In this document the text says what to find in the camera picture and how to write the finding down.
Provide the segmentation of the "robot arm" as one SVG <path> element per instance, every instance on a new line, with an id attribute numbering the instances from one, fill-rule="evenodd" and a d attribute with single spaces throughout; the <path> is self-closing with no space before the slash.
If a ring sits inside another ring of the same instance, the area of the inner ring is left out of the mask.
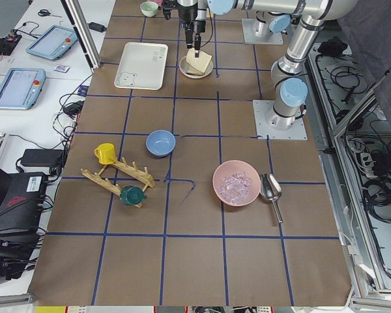
<path id="1" fill-rule="evenodd" d="M 201 49 L 201 33 L 198 27 L 205 19 L 202 14 L 209 9 L 213 14 L 224 15 L 233 9 L 277 12 L 301 16 L 300 24 L 295 31 L 285 54 L 287 60 L 302 61 L 327 20 L 336 20 L 349 13 L 357 4 L 356 1 L 164 1 L 164 16 L 168 10 L 178 10 L 179 18 L 185 30 L 186 46 L 193 48 L 193 55 L 198 58 Z"/>
<path id="2" fill-rule="evenodd" d="M 277 130 L 291 128 L 301 105 L 308 95 L 307 85 L 299 78 L 307 54 L 323 28 L 323 20 L 303 15 L 283 57 L 271 68 L 276 100 L 265 119 Z"/>

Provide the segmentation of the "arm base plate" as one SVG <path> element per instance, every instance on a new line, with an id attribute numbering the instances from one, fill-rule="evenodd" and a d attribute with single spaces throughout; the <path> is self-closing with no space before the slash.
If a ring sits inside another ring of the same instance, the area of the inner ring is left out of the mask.
<path id="1" fill-rule="evenodd" d="M 307 140 L 303 118 L 281 117 L 274 111 L 273 100 L 254 100 L 253 112 L 255 127 L 259 139 L 270 140 Z"/>
<path id="2" fill-rule="evenodd" d="M 282 45 L 283 25 L 276 20 L 260 22 L 254 19 L 242 19 L 242 30 L 246 44 Z"/>

